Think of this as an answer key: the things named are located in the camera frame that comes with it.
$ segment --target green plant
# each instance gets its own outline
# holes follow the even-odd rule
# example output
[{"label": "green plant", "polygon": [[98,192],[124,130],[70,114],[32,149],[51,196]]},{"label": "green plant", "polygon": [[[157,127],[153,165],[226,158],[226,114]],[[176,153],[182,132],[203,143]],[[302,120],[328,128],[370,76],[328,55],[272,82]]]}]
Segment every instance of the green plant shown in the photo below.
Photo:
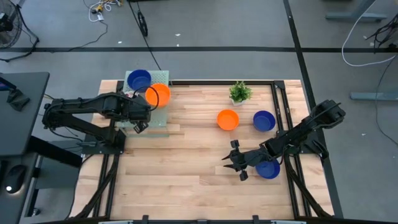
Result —
[{"label": "green plant", "polygon": [[240,103],[246,99],[250,99],[252,95],[252,91],[249,87],[247,87],[243,81],[236,82],[233,86],[229,88],[230,98],[235,103]]}]

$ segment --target wooden table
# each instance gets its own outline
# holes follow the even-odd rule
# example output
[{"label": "wooden table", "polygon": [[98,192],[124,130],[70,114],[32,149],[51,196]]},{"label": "wooden table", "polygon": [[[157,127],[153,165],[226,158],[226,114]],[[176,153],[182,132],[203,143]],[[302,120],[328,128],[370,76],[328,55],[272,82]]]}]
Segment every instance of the wooden table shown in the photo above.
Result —
[{"label": "wooden table", "polygon": [[[117,80],[103,80],[99,92],[115,91],[116,84]],[[285,80],[285,85],[296,125],[308,116],[302,84],[300,80]],[[254,129],[255,112],[275,113],[275,109],[270,87],[250,87],[252,99],[239,107],[232,106],[226,85],[171,87],[167,130],[163,130],[170,136],[127,139],[119,161],[111,219],[141,220],[143,215],[149,215],[151,220],[250,220],[253,215],[259,215],[260,219],[293,219],[284,166],[272,180],[263,179],[250,167],[249,178],[244,182],[234,170],[223,167],[230,163],[221,160],[231,150],[230,140],[238,139],[242,151],[258,149],[259,143],[273,138],[277,131],[277,127],[266,133]],[[282,97],[278,94],[283,111]],[[240,118],[234,131],[223,131],[216,124],[218,112],[227,108],[234,109]],[[282,114],[284,127],[288,129]],[[95,114],[93,123],[107,126],[109,121]],[[81,168],[72,216],[97,189],[102,158],[95,155]],[[303,154],[301,162],[309,191],[325,211],[333,214],[321,161],[314,154]],[[303,215],[297,188],[296,194]]]}]

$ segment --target orange bowl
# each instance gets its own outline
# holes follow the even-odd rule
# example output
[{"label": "orange bowl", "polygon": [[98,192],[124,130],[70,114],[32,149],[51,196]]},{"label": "orange bowl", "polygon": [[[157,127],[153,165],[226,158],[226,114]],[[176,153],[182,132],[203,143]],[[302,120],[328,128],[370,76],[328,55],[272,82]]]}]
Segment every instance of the orange bowl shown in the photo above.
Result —
[{"label": "orange bowl", "polygon": [[239,116],[233,110],[222,110],[218,113],[217,124],[225,131],[232,131],[239,125]]},{"label": "orange bowl", "polygon": [[[158,107],[164,107],[169,103],[170,101],[170,88],[167,85],[161,84],[161,83],[156,83],[151,86],[154,88],[159,95],[159,105]],[[157,103],[157,96],[156,93],[153,89],[148,88],[147,91],[145,92],[145,98],[148,102],[148,104],[152,106],[156,106]]]}]

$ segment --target potted plant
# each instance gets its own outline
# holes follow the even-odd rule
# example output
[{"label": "potted plant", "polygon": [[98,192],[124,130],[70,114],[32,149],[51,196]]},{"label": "potted plant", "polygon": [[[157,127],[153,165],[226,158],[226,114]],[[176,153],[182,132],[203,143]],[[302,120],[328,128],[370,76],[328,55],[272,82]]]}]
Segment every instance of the potted plant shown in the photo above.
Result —
[{"label": "potted plant", "polygon": [[247,99],[251,98],[252,91],[247,87],[243,81],[236,82],[233,86],[229,88],[230,98],[234,106],[240,106],[244,104]]}]

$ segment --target small plant pot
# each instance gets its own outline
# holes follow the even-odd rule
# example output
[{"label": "small plant pot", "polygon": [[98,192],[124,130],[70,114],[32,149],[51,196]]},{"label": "small plant pot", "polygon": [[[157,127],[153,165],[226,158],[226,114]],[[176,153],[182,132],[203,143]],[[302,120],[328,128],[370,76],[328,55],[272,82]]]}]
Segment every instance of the small plant pot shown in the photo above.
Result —
[{"label": "small plant pot", "polygon": [[234,100],[232,100],[232,99],[231,99],[231,101],[232,101],[232,104],[233,104],[234,106],[241,106],[241,105],[243,105],[243,104],[246,102],[246,100],[244,100],[244,101],[242,101],[242,102],[236,103],[236,102],[234,102]]}]

